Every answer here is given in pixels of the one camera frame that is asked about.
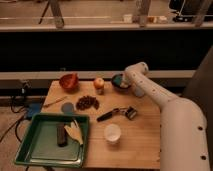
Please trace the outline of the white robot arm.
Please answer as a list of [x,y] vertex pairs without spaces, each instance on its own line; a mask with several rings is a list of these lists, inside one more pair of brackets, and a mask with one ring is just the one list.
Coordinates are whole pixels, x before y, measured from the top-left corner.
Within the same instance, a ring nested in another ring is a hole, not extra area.
[[147,72],[144,62],[130,65],[124,70],[122,82],[135,84],[159,105],[160,171],[211,171],[207,120],[202,110],[192,100],[150,80]]

